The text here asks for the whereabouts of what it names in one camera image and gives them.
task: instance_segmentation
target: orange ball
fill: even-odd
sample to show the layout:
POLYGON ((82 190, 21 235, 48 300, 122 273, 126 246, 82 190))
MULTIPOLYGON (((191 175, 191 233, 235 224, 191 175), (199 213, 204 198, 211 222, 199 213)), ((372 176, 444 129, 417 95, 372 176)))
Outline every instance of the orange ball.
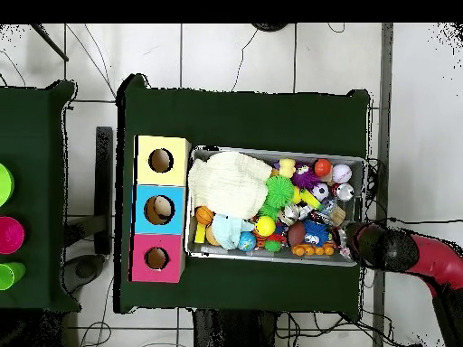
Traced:
POLYGON ((200 206, 194 215, 196 220, 203 225, 209 225, 213 221, 213 212, 205 206, 200 206))
POLYGON ((331 170, 331 164, 325 158, 320 158, 319 160, 315 162, 314 173, 318 177, 325 177, 326 175, 329 174, 330 170, 331 170))

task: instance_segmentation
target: dark green table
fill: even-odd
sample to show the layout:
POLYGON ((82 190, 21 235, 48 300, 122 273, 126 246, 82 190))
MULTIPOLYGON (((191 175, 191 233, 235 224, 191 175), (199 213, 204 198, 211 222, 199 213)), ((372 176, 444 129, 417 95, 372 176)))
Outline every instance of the dark green table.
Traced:
POLYGON ((18 219, 25 242, 0 262, 19 261, 24 278, 0 292, 0 307, 79 310, 61 287, 64 247, 64 155, 62 112, 74 84, 47 89, 0 88, 0 163, 14 175, 14 194, 0 215, 18 219))
POLYGON ((365 157, 368 93, 221 93, 147 89, 142 75, 118 90, 115 311, 133 306, 344 312, 357 316, 360 268, 189 258, 180 283, 128 282, 134 135, 192 145, 365 157))

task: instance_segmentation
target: green cup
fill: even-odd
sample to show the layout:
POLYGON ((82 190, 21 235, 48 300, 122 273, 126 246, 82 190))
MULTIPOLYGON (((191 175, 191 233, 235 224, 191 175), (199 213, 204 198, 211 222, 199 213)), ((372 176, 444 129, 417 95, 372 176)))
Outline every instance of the green cup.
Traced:
POLYGON ((19 262, 0 264, 0 290, 8 290, 25 274, 25 265, 19 262))

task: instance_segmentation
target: circular hole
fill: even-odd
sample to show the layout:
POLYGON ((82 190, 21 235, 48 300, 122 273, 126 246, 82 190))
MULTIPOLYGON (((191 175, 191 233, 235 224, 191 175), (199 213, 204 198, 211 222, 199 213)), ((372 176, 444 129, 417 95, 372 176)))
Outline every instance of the circular hole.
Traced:
POLYGON ((167 149, 156 149, 149 155, 148 163, 156 173, 166 173, 174 166, 174 157, 167 149))
POLYGON ((150 197, 145 203, 145 218, 153 225, 166 225, 174 214, 174 203, 164 195, 150 197))
POLYGON ((145 263, 154 270, 162 270, 169 263, 169 255, 164 249, 151 248, 145 254, 145 263))

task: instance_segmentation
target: red ball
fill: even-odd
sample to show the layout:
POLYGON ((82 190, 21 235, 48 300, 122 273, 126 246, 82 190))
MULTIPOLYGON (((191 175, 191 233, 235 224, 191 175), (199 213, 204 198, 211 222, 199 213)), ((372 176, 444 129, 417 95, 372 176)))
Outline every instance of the red ball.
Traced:
POLYGON ((331 164, 325 158, 321 158, 315 162, 314 173, 318 177, 325 177, 331 170, 331 164))

